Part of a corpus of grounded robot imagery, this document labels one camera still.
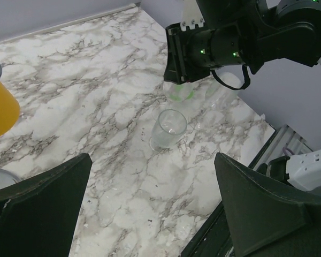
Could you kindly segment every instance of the marble countertop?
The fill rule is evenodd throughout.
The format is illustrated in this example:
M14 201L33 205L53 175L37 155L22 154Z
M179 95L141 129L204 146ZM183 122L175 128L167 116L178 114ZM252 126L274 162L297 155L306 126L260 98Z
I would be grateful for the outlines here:
M28 178L93 160L70 256L177 256L221 200L215 153L248 165L274 132L238 99L211 130L152 152L166 59L165 31L137 7L0 43L2 82L21 104L0 168Z

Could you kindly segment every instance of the clear plastic cup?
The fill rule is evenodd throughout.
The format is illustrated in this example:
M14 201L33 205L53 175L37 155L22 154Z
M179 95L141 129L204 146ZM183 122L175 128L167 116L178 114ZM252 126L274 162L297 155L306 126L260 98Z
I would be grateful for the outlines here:
M224 83L234 88L242 86L241 80L233 73L222 72L219 77ZM213 124L219 123L224 116L221 112L231 106L238 96L238 92L238 90L231 90L218 82L211 85L206 91L205 104L200 115L192 120L190 126L195 130L208 130Z
M160 151L174 146L187 130L187 119L182 113L168 109L162 111L152 129L150 147Z
M163 93L167 101L154 107L152 110L153 118L157 120L159 114L166 109L174 109L182 112L182 105L185 105L183 103L194 96L193 88L194 86L191 83L176 85L165 81L163 83Z

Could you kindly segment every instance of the gray wall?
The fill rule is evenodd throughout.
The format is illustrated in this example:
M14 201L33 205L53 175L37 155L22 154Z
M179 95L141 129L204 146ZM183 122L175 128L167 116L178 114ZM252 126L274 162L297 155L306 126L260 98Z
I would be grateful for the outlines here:
M269 7L279 0L269 0ZM163 27L179 22L182 0L143 0L142 8ZM225 67L242 79L241 67ZM321 66L286 59L266 63L240 97L275 128L288 124L314 149L321 148Z
M134 0L2 0L0 40L109 11Z

